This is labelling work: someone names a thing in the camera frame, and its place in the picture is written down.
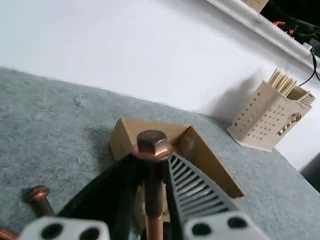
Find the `bolt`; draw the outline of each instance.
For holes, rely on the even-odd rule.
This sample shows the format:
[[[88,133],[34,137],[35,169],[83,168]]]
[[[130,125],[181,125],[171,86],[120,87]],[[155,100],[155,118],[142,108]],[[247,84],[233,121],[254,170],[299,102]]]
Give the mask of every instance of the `bolt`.
[[[146,164],[144,201],[146,236],[148,240],[163,240],[163,178],[164,164],[173,153],[165,133],[159,130],[140,132],[132,153]]]
[[[167,136],[159,130],[146,130],[136,137],[137,144],[133,146],[133,154],[139,159],[165,161],[173,152]]]
[[[17,240],[18,235],[15,233],[0,227],[0,240]]]
[[[50,190],[43,185],[33,187],[28,196],[28,202],[34,206],[38,217],[54,216],[55,213],[47,200]]]

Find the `gray felt surface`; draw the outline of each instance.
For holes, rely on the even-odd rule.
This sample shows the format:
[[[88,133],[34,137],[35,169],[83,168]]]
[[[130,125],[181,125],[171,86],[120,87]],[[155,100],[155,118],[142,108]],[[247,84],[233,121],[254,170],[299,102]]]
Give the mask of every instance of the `gray felt surface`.
[[[0,68],[0,226],[35,219],[24,189],[44,184],[58,212],[114,161],[107,139],[119,117],[190,124],[245,192],[246,212],[273,240],[320,239],[320,198],[276,150],[237,145],[227,124],[175,108]]]

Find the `utensil holder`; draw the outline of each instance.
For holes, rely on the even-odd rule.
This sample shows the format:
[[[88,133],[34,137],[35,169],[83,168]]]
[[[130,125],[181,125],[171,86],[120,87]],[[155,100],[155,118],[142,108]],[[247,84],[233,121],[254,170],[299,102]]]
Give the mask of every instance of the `utensil holder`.
[[[271,152],[311,108],[263,81],[227,131],[241,146]]]

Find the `copper bolt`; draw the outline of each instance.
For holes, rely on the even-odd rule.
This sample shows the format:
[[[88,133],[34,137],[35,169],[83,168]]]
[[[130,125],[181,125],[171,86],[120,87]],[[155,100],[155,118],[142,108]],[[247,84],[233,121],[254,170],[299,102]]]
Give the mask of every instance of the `copper bolt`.
[[[162,215],[156,219],[145,218],[146,239],[147,240],[163,240],[164,227]]]
[[[0,227],[0,240],[17,240],[17,239],[18,239],[18,235]]]
[[[54,216],[55,213],[47,200],[50,190],[43,185],[33,187],[28,196],[28,202],[34,206],[38,217]]]
[[[146,233],[148,240],[163,240],[163,163],[173,154],[167,136],[159,130],[140,132],[132,153],[145,160],[147,174],[144,179]]]

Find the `white shelf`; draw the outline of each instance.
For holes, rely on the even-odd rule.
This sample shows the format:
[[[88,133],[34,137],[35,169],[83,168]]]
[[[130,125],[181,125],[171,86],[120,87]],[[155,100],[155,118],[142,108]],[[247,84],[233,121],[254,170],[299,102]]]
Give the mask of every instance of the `white shelf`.
[[[296,58],[312,70],[314,69],[312,55],[302,44],[294,40],[272,22],[247,6],[240,0],[207,0],[218,9],[227,13],[240,23],[247,26],[252,31],[264,37],[287,54]],[[317,64],[320,65],[320,59],[316,56]]]

